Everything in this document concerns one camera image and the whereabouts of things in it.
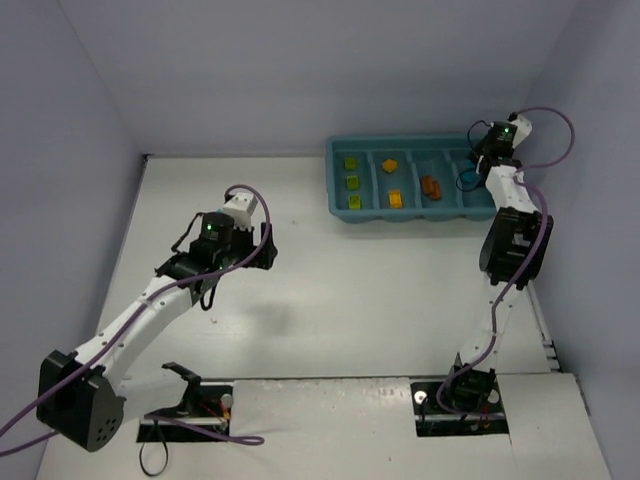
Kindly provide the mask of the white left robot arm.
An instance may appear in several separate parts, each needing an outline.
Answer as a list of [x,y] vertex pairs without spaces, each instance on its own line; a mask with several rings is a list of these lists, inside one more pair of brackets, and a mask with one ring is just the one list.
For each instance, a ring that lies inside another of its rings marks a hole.
[[160,411],[189,414],[200,403],[201,378],[167,362],[133,375],[135,361],[173,321],[194,307],[209,308],[220,278],[239,268],[268,270],[277,249],[272,225],[239,227],[239,215],[203,214],[188,251],[156,269],[143,292],[114,321],[70,353],[42,362],[37,419],[88,452],[107,445],[125,423]]

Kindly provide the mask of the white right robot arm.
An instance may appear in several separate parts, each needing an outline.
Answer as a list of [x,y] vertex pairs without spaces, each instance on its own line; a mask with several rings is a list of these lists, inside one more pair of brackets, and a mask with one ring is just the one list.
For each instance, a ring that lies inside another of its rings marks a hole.
[[512,301],[539,273],[553,228],[553,219],[531,200],[522,163],[514,157],[531,131],[531,122],[514,113],[492,123],[469,154],[496,207],[479,255],[485,291],[496,297],[485,299],[480,330],[458,352],[443,388],[443,401],[455,410],[475,412],[490,396]]

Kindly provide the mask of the lime green curved lego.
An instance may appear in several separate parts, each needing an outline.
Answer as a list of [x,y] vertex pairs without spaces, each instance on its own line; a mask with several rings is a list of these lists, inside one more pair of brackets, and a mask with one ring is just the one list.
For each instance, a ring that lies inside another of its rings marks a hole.
[[357,175],[348,175],[346,177],[346,186],[349,191],[356,191],[360,188],[360,181]]

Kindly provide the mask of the lime green small lego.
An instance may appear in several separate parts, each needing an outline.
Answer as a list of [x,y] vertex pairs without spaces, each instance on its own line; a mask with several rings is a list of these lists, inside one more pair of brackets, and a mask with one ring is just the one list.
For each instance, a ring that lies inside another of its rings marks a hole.
[[356,157],[345,157],[344,158],[344,168],[349,171],[353,171],[357,168],[357,158]]

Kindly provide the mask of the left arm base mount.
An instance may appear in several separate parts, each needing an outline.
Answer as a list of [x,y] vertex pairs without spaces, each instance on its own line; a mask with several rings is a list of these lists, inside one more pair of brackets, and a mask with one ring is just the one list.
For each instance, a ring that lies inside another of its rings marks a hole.
[[166,418],[179,420],[221,435],[230,433],[232,383],[205,381],[201,376],[175,362],[165,363],[162,368],[176,373],[187,382],[186,393],[177,406],[152,412],[152,415],[163,417],[162,421],[154,422],[149,419],[140,421],[137,443],[219,442],[217,438],[210,438],[175,425],[166,421]]

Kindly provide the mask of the brown lego brick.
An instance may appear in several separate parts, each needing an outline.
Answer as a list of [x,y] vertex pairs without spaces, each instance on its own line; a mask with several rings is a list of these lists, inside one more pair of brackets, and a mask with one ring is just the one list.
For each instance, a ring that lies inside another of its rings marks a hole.
[[442,199],[441,187],[438,181],[434,181],[432,183],[428,196],[432,201],[439,201]]

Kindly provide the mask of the lime green sloped lego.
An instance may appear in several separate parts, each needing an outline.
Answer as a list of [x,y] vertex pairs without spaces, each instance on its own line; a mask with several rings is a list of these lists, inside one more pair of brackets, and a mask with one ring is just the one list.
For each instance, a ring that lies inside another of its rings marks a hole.
[[359,195],[350,195],[348,197],[348,208],[350,210],[360,210],[362,208],[361,197]]

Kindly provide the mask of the yellow black striped lego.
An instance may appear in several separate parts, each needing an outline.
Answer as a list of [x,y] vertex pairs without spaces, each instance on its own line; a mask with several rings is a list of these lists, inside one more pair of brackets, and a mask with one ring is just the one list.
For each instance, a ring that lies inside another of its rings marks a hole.
[[388,191],[388,201],[391,209],[402,209],[404,206],[402,193],[398,189]]

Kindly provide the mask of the brown lego plate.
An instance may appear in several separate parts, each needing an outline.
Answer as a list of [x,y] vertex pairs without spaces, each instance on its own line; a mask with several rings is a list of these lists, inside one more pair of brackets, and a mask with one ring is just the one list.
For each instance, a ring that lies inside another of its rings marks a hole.
[[434,181],[431,176],[426,175],[420,178],[422,193],[426,196],[430,196],[434,191]]

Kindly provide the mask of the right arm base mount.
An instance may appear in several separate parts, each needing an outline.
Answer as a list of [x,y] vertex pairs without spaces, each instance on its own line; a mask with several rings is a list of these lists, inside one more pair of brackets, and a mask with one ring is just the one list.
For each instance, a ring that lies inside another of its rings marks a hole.
[[414,426],[419,438],[474,437],[510,433],[493,369],[458,372],[456,358],[449,375],[410,384]]

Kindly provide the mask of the light blue long lego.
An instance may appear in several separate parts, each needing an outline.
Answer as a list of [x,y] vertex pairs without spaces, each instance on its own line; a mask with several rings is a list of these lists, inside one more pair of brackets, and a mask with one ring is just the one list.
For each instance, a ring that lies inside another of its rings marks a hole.
[[470,192],[481,187],[482,180],[474,168],[467,168],[459,173],[456,186],[462,192]]

